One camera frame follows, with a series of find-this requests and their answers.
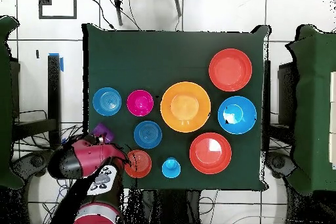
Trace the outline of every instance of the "dark green table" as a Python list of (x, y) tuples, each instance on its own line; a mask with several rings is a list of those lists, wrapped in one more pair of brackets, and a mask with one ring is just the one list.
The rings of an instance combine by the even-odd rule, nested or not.
[(329, 162), (330, 73), (336, 71), (336, 34), (304, 25), (287, 48), (300, 75), (293, 153), (299, 167), (288, 181), (303, 195), (315, 190), (336, 191), (336, 170)]
[[(232, 189), (264, 190), (259, 180), (261, 156), (261, 104), (263, 93), (263, 41), (268, 26), (260, 26), (253, 33), (211, 32), (138, 32), (104, 31), (91, 24), (83, 25), (84, 33), (84, 128), (89, 130), (99, 122), (115, 133), (115, 143), (128, 150), (139, 149), (133, 139), (136, 125), (152, 120), (162, 129), (161, 143), (145, 150), (152, 157), (152, 170), (138, 180), (141, 189)], [(249, 83), (240, 91), (228, 93), (217, 89), (211, 82), (208, 67), (220, 50), (236, 48), (245, 52), (252, 62), (253, 73)], [(201, 85), (211, 99), (211, 115), (206, 124), (192, 133), (179, 133), (163, 121), (159, 106), (162, 95), (174, 83), (191, 81)], [(109, 117), (98, 114), (92, 104), (94, 93), (102, 87), (117, 89), (122, 98), (120, 111)], [(126, 99), (135, 89), (149, 91), (154, 108), (145, 117), (133, 116), (127, 109)], [(217, 121), (222, 101), (234, 95), (250, 99), (257, 109), (257, 121), (251, 131), (232, 135)], [(201, 133), (223, 135), (232, 147), (232, 159), (222, 172), (206, 175), (197, 171), (189, 159), (191, 142)], [(175, 179), (162, 175), (166, 158), (174, 156), (181, 165)], [(126, 173), (124, 187), (135, 183)]]
[(6, 44), (8, 36), (18, 26), (17, 20), (9, 16), (0, 16), (0, 185), (11, 189), (19, 189), (24, 185), (23, 180), (15, 175), (10, 166), (12, 159), (12, 83), (11, 66), (9, 63), (10, 51)]

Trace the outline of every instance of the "black chair leg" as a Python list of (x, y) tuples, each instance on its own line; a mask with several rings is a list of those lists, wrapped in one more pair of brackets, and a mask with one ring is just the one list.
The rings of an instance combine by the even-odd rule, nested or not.
[(181, 17), (182, 13), (181, 13), (179, 0), (175, 0), (175, 5), (176, 5), (176, 10), (177, 10), (178, 17)]
[(119, 26), (122, 26), (123, 25), (123, 21), (121, 19), (121, 11), (120, 11), (121, 1), (120, 0), (114, 0), (114, 4), (115, 4), (115, 9), (117, 11)]

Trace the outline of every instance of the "purple object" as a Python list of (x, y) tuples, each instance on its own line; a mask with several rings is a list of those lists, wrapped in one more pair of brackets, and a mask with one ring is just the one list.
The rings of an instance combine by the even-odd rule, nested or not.
[(153, 106), (153, 97), (144, 90), (133, 91), (127, 98), (129, 112), (138, 117), (147, 115), (152, 111)]
[(91, 133), (94, 136), (105, 136), (105, 143), (110, 143), (113, 141), (114, 134), (102, 123), (99, 123), (92, 131)]

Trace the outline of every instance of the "large red bowl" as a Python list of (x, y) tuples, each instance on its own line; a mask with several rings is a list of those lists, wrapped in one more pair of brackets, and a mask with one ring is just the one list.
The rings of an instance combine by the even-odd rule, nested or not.
[(216, 174), (231, 161), (231, 146), (218, 133), (203, 133), (192, 141), (189, 157), (192, 165), (204, 174)]
[(252, 75), (249, 57), (237, 49), (219, 51), (209, 65), (209, 76), (213, 84), (223, 91), (237, 91), (244, 87)]

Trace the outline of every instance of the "bowl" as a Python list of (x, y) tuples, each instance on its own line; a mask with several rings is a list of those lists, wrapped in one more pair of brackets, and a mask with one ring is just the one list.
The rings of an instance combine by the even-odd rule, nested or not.
[(132, 150), (127, 154), (131, 161), (131, 166), (125, 164), (127, 175), (132, 178), (143, 178), (148, 175), (152, 168), (152, 159), (143, 150)]
[(153, 106), (153, 97), (144, 90), (133, 91), (127, 98), (129, 112), (138, 117), (149, 114)]
[(93, 96), (93, 107), (100, 115), (112, 116), (120, 110), (120, 94), (110, 87), (101, 88)]
[(213, 84), (222, 91), (237, 91), (249, 82), (252, 64), (249, 57), (237, 49), (219, 51), (209, 65)]
[(157, 123), (144, 121), (134, 130), (134, 140), (141, 148), (154, 148), (162, 139), (162, 131)]
[(204, 174), (216, 174), (224, 170), (231, 161), (231, 146), (218, 133), (203, 133), (190, 146), (192, 165)]
[(229, 97), (218, 109), (220, 126), (231, 134), (248, 132), (257, 121), (254, 104), (245, 97)]
[(161, 115), (175, 131), (188, 133), (201, 128), (210, 116), (210, 98), (201, 86), (192, 82), (176, 83), (162, 96)]

